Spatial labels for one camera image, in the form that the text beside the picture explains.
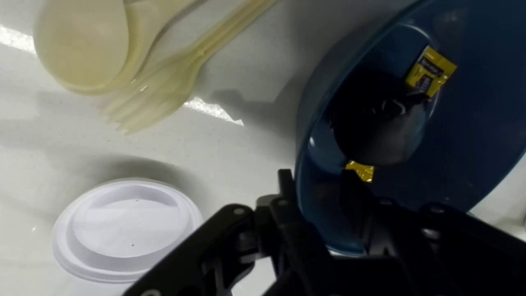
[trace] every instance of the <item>black mechanism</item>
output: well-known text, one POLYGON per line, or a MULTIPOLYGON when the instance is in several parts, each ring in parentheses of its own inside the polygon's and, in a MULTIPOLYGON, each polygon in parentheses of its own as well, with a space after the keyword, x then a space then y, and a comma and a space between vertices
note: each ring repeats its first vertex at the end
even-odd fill
POLYGON ((340 205, 365 254, 332 256, 296 206, 291 172, 279 172, 279 185, 255 211, 218 211, 125 296, 230 295, 264 257, 276 274, 268 296, 526 295, 524 244, 463 213, 406 211, 345 172, 340 205))

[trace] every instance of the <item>plastic lid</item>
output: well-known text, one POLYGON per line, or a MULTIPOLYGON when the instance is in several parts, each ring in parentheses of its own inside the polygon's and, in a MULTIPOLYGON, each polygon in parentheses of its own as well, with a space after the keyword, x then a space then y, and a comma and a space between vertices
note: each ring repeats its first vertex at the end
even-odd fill
POLYGON ((195 205, 149 180, 120 180, 74 201, 54 226, 54 257, 69 274, 102 284, 144 275, 202 223, 195 205))

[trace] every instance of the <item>white surface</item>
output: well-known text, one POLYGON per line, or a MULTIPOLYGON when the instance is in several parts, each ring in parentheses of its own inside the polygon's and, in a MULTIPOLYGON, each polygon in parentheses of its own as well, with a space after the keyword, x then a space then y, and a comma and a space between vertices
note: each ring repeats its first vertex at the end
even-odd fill
POLYGON ((59 216, 57 264, 98 284, 133 284, 202 223, 181 191, 148 180, 120 180, 82 195, 59 216))
MULTIPOLYGON (((197 39, 238 2, 207 0, 166 32, 156 58, 197 39)), ((407 2, 279 0, 209 63, 186 109, 126 139, 103 124, 90 99, 62 91, 36 62, 31 27, 43 0, 1 0, 1 295, 121 293, 123 287, 70 277, 51 252, 57 216, 100 183, 126 177, 166 182, 190 196, 205 218, 227 203, 253 206, 258 196, 276 193, 276 170, 294 164, 294 111, 312 68, 337 40, 407 2)), ((495 191, 488 205, 495 203, 476 214, 521 218, 522 168, 514 185, 495 191)), ((268 270, 258 269, 236 293, 259 295, 273 280, 268 270)))

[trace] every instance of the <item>yellow label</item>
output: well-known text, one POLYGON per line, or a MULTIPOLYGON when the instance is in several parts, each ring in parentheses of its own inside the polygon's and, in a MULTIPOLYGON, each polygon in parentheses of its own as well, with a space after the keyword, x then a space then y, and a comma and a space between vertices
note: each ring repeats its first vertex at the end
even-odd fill
POLYGON ((434 98, 457 71, 457 65, 427 47, 409 71, 406 85, 434 98))
POLYGON ((356 162, 350 162, 345 167, 347 172, 355 172, 363 183, 373 183, 375 180, 375 167, 366 167, 356 162))

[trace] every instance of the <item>spoon bowl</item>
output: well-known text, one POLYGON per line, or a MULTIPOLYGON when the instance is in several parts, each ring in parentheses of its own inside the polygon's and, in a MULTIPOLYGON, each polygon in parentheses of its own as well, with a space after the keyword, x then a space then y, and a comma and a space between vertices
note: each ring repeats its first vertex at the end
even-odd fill
POLYGON ((121 0, 49 0, 34 27, 41 65, 72 91, 113 80, 126 63, 128 39, 121 0))

